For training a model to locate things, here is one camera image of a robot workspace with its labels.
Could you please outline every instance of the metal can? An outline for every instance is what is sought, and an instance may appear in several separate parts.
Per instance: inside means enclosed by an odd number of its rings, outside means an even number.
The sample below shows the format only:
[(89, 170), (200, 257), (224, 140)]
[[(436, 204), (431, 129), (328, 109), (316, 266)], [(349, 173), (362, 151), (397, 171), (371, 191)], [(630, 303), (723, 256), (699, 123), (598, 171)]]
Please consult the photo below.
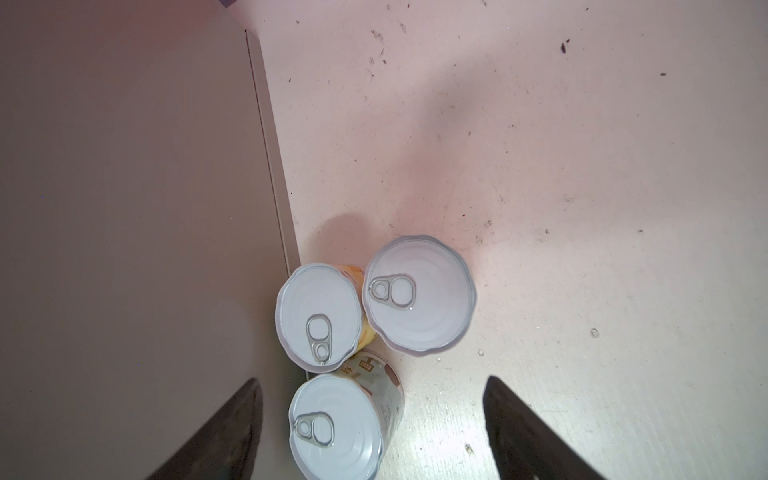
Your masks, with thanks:
[(376, 338), (361, 305), (363, 269), (311, 263), (293, 272), (277, 296), (277, 337), (314, 373), (332, 372)]
[(451, 348), (467, 332), (476, 303), (466, 262), (434, 237), (400, 237), (366, 268), (362, 304), (370, 325), (399, 352)]
[(405, 395), (392, 367), (363, 350), (296, 391), (290, 448), (310, 480), (370, 480), (402, 418)]

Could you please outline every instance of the white table surface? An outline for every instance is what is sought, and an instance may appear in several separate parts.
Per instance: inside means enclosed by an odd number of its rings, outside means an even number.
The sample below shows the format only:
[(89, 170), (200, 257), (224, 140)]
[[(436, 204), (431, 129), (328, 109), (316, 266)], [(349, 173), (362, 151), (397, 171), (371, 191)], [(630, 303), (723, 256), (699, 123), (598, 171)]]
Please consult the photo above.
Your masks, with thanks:
[(607, 478), (768, 477), (767, 3), (230, 10), (261, 38), (302, 261), (427, 233), (475, 277), (454, 349), (376, 344), (407, 397), (379, 478), (497, 476), (490, 374)]

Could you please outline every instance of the white can lid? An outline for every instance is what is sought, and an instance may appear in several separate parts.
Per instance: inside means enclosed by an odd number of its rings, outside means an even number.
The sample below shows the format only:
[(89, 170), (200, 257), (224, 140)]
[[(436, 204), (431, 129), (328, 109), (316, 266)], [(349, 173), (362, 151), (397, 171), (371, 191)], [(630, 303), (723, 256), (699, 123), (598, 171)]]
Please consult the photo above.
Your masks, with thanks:
[(314, 373), (332, 372), (355, 352), (362, 332), (354, 285), (324, 263), (296, 269), (277, 296), (275, 327), (297, 365)]
[(376, 476), (384, 451), (368, 396), (350, 379), (320, 375), (302, 385), (288, 410), (290, 449), (310, 480)]
[(400, 237), (366, 269), (362, 304), (371, 327), (392, 349), (421, 356), (454, 346), (477, 303), (469, 268), (434, 237)]

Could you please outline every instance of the yellow can label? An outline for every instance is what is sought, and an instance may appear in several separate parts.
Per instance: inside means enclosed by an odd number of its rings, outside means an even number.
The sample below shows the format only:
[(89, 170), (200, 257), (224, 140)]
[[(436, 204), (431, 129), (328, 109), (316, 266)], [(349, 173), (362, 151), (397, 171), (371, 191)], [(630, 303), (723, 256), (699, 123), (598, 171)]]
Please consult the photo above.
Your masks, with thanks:
[[(349, 281), (352, 282), (352, 285), (355, 286), (355, 291), (357, 292), (357, 298), (360, 300), (360, 308), (362, 308), (362, 284), (364, 281), (364, 277), (366, 274), (366, 271), (360, 268), (359, 266), (355, 265), (334, 265), (334, 268), (336, 268), (339, 272), (342, 273), (343, 276), (349, 279)], [(357, 349), (355, 350), (355, 353), (359, 352), (361, 348), (367, 346), (370, 344), (374, 339), (376, 339), (376, 331), (371, 328), (370, 324), (368, 323), (368, 317), (366, 316), (366, 311), (363, 309), (362, 311), (362, 332), (360, 333), (360, 340), (357, 342)]]

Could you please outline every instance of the cabinet door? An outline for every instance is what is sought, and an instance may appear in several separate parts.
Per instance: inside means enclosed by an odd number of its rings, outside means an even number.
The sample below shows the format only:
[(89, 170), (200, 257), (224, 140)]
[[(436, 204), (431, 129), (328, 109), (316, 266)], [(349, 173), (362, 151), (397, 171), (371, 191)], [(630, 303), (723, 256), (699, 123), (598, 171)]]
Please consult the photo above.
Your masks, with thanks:
[(211, 0), (3, 2), (0, 51), (0, 478), (145, 478), (251, 377), (254, 476), (299, 478), (295, 240), (243, 29)]

